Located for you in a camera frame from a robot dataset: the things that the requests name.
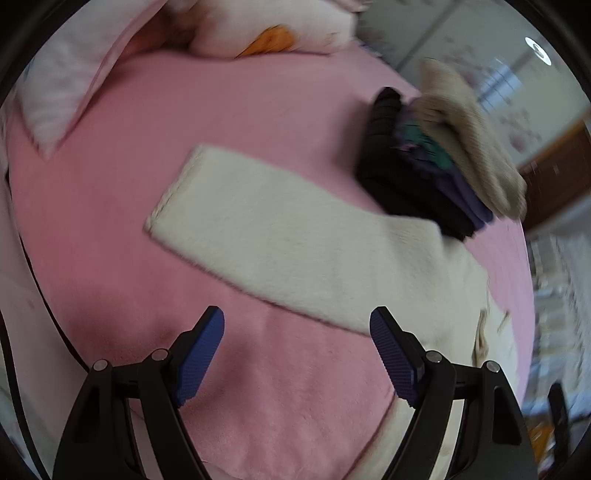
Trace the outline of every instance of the pink pillowcase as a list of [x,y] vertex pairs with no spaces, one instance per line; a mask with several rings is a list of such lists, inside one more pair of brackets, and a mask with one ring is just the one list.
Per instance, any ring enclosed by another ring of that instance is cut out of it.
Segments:
[[42,46],[21,79],[25,123],[50,156],[80,119],[134,34],[165,0],[91,0]]

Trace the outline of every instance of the pink blanket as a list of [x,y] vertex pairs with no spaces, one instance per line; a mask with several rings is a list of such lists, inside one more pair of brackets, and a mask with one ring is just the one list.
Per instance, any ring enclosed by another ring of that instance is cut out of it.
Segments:
[[[378,211],[352,167],[370,101],[384,85],[407,100],[417,95],[357,46],[331,57],[234,61],[159,51],[115,68],[50,161],[15,116],[18,224],[56,318],[88,363],[138,361],[191,328],[207,305],[225,312],[225,337],[183,418],[202,458],[235,477],[342,479],[392,387],[369,338],[229,287],[151,241],[142,224],[200,142]],[[521,226],[497,221],[468,247],[512,313],[522,397],[534,312]]]

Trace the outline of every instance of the folded clothes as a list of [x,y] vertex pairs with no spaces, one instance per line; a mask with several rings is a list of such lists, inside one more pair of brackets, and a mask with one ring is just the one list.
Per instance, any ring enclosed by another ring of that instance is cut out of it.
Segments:
[[460,207],[476,230],[493,221],[494,215],[468,185],[448,153],[418,127],[410,106],[400,111],[394,138],[398,150],[405,154],[403,158]]
[[356,177],[391,215],[433,220],[441,233],[459,240],[472,236],[475,224],[429,179],[423,178],[395,148],[393,136],[402,109],[400,95],[386,87],[378,94],[362,141]]
[[470,86],[449,66],[425,59],[421,92],[413,103],[421,129],[447,150],[478,198],[496,216],[523,219],[527,210],[525,180]]

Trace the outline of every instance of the pillow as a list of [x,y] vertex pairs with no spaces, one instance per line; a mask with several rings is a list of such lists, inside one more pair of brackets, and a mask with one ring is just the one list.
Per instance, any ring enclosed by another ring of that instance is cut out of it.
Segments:
[[333,0],[345,10],[352,13],[365,12],[374,0]]
[[24,121],[45,157],[72,129],[134,34],[165,0],[91,0],[41,47],[21,82]]
[[353,37],[355,17],[324,0],[200,0],[176,16],[192,25],[189,49],[210,57],[308,51],[333,53]]

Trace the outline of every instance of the white cloth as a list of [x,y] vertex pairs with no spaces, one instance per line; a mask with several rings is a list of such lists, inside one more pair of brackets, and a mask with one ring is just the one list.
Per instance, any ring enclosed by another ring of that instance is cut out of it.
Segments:
[[[145,228],[242,290],[343,328],[367,334],[370,312],[386,305],[425,348],[466,365],[478,336],[488,357],[477,365],[496,359],[517,386],[511,321],[490,298],[486,271],[433,222],[366,212],[292,173],[202,145]],[[350,480],[381,477],[411,416],[394,401]],[[445,477],[460,419],[454,404],[432,478]]]

